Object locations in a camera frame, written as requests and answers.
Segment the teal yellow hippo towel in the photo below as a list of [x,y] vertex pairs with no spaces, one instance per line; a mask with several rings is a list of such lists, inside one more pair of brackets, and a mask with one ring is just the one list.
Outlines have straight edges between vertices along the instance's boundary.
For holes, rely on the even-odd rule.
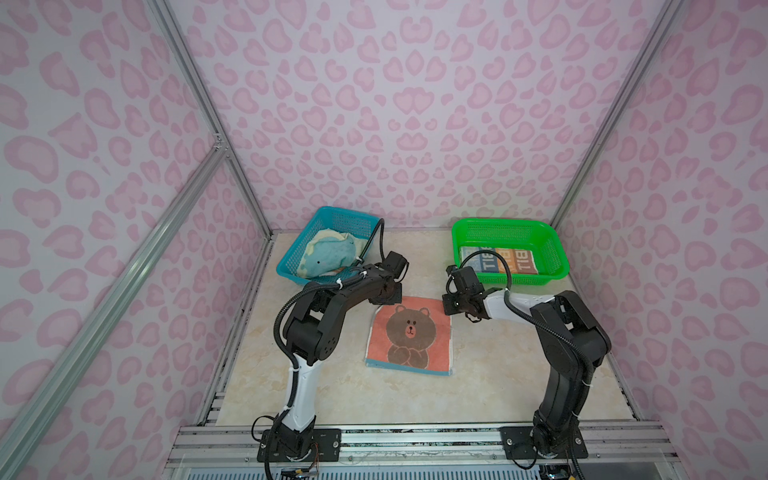
[[333,229],[318,231],[307,243],[296,275],[313,279],[336,274],[363,256],[367,241]]

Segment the left diagonal aluminium strut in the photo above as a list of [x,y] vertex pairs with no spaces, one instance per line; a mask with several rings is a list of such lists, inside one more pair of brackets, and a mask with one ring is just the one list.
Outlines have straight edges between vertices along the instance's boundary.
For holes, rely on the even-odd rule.
[[225,147],[211,149],[21,409],[1,441],[3,479],[26,466],[227,155]]

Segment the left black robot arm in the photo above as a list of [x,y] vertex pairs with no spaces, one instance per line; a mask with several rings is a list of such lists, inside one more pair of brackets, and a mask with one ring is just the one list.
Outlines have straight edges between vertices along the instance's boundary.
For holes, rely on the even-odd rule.
[[306,284],[279,311],[273,336],[290,370],[285,405],[272,432],[294,456],[302,456],[309,447],[319,375],[338,346],[347,313],[364,302],[399,303],[408,266],[404,256],[391,251],[383,261],[356,268],[348,278]]

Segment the corner aluminium post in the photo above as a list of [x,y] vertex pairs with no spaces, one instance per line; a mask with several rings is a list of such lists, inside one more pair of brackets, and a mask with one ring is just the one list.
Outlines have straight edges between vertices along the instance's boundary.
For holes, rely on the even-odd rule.
[[222,117],[217,111],[212,95],[196,65],[171,3],[169,1],[150,0],[147,1],[147,5],[169,45],[172,57],[176,60],[181,73],[189,85],[191,94],[195,98],[210,132],[216,139],[216,145],[223,151],[224,159],[245,198],[246,206],[251,211],[265,237],[271,239],[273,232],[259,205],[255,191],[246,175],[245,168],[235,152],[230,135],[227,133]]
[[597,164],[606,144],[620,122],[624,112],[639,89],[654,60],[660,55],[665,42],[683,15],[688,1],[667,0],[662,4],[649,33],[639,49],[634,62],[628,69],[617,94],[606,112],[605,118],[596,131],[595,137],[587,148],[574,177],[553,215],[550,226],[557,230],[564,223],[568,212],[577,201],[578,194],[586,184],[588,176]]

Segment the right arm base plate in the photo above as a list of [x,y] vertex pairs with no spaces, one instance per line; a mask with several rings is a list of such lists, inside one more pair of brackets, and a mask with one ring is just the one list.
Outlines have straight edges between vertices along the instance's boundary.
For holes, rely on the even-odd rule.
[[552,433],[542,426],[505,426],[499,433],[507,460],[565,461],[589,456],[579,429]]

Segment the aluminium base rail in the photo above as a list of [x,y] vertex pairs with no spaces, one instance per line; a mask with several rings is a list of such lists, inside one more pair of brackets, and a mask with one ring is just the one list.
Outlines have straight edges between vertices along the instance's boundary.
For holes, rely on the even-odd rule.
[[[662,479],[684,479],[682,460],[658,422],[592,420],[581,423],[569,447],[538,454],[527,423],[320,425],[312,452],[327,467],[649,465]],[[184,427],[166,466],[192,468],[284,466],[282,448],[268,453],[266,428]]]

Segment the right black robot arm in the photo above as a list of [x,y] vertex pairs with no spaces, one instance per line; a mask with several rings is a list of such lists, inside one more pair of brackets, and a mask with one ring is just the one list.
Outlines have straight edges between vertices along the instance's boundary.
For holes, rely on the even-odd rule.
[[549,378],[533,415],[529,448],[541,458],[572,454],[594,372],[611,350],[603,327],[574,291],[533,295],[486,289],[469,266],[451,265],[447,275],[443,295],[447,315],[526,322],[536,329]]

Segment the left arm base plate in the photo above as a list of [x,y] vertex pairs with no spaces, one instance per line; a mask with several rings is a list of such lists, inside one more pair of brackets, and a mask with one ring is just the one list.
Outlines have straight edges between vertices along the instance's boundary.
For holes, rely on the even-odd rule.
[[259,441],[257,460],[264,462],[337,462],[340,457],[342,431],[334,428],[308,427],[296,432],[281,426],[277,435],[265,431]]

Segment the green plastic basket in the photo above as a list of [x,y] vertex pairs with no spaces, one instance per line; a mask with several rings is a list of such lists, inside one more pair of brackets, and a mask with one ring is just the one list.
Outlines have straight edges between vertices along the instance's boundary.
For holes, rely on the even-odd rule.
[[461,219],[452,227],[452,244],[455,263],[472,267],[487,285],[505,284],[506,269],[515,285],[546,285],[570,273],[556,231],[540,221]]

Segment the pink orange towel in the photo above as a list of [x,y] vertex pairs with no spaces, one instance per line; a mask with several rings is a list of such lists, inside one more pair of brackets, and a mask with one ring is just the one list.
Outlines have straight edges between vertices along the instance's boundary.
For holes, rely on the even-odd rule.
[[437,299],[404,297],[377,309],[366,349],[368,367],[434,376],[452,374],[452,322]]

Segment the left corner aluminium post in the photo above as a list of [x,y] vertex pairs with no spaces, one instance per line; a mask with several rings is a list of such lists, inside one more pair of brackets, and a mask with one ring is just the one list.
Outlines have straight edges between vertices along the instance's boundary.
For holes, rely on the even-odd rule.
[[230,135],[227,133],[222,117],[217,111],[212,95],[196,65],[171,3],[169,1],[150,0],[147,1],[147,5],[169,45],[172,57],[176,60],[181,73],[189,85],[191,94],[195,98],[210,132],[216,139],[216,145],[223,151],[224,159],[245,198],[246,206],[251,211],[265,237],[271,239],[273,232],[259,205],[255,191],[246,175],[245,168],[235,152]]

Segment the right corner aluminium post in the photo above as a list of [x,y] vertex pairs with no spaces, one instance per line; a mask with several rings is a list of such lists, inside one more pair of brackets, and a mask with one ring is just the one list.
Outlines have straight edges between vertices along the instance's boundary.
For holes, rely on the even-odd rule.
[[553,215],[550,226],[557,230],[564,223],[568,212],[577,201],[578,194],[586,184],[588,176],[597,164],[606,144],[620,122],[624,112],[639,89],[654,60],[660,55],[665,42],[683,15],[688,1],[667,0],[662,4],[649,33],[639,49],[634,62],[628,69],[617,94],[606,112],[605,118],[596,131],[595,137],[587,148],[574,177]]

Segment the teal plastic basket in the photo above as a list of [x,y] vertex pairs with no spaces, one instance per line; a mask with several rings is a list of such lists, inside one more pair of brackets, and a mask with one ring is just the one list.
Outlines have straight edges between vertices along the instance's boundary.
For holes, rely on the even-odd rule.
[[361,267],[383,219],[340,207],[320,207],[278,262],[280,277],[298,285],[335,283]]

